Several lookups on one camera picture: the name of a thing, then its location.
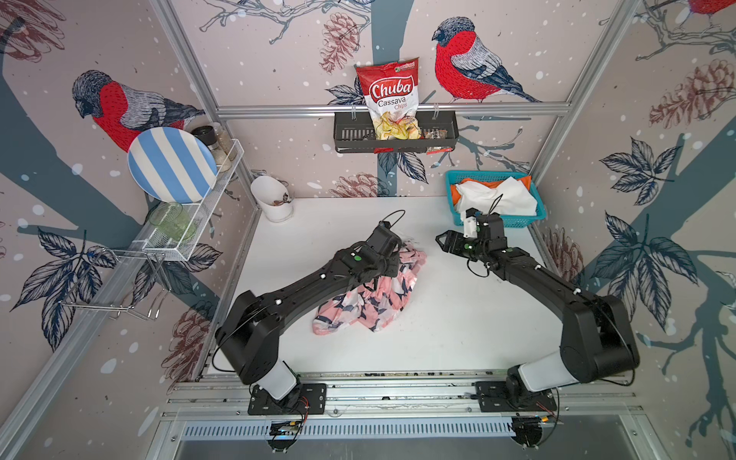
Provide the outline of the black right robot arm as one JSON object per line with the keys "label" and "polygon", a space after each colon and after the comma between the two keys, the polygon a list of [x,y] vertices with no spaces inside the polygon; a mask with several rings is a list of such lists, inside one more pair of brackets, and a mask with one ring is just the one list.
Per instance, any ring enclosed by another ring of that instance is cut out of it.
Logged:
{"label": "black right robot arm", "polygon": [[527,251],[508,245],[499,214],[471,209],[471,232],[448,230],[435,237],[441,250],[486,274],[520,287],[562,324],[559,349],[508,370],[506,391],[513,404],[564,386],[609,381],[636,371],[640,356],[627,309],[615,296],[599,296],[565,281]]}

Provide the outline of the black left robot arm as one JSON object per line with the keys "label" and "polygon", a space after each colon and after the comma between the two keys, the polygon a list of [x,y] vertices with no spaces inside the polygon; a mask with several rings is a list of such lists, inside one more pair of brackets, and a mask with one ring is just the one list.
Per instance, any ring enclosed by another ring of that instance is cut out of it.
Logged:
{"label": "black left robot arm", "polygon": [[257,385],[277,402],[297,396],[299,379],[279,358],[282,333],[337,295],[399,271],[402,239],[386,220],[370,237],[340,249],[300,280],[261,295],[241,293],[216,331],[215,357],[225,358],[245,385]]}

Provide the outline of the white shorts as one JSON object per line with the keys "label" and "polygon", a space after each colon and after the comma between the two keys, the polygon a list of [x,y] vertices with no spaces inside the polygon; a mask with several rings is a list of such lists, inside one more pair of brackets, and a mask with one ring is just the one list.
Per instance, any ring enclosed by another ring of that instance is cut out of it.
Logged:
{"label": "white shorts", "polygon": [[530,176],[508,177],[496,182],[467,178],[450,186],[450,198],[462,218],[469,208],[484,214],[496,212],[502,216],[532,217],[537,214],[538,201],[531,193],[531,185]]}

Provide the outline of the pink patterned shorts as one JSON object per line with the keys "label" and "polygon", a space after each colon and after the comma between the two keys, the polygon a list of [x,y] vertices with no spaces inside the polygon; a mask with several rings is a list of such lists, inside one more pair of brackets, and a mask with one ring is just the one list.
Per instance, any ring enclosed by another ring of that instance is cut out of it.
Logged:
{"label": "pink patterned shorts", "polygon": [[406,309],[427,262],[427,253],[412,243],[404,243],[399,256],[396,276],[380,277],[322,304],[312,320],[312,332],[331,335],[356,323],[374,333],[385,329]]}

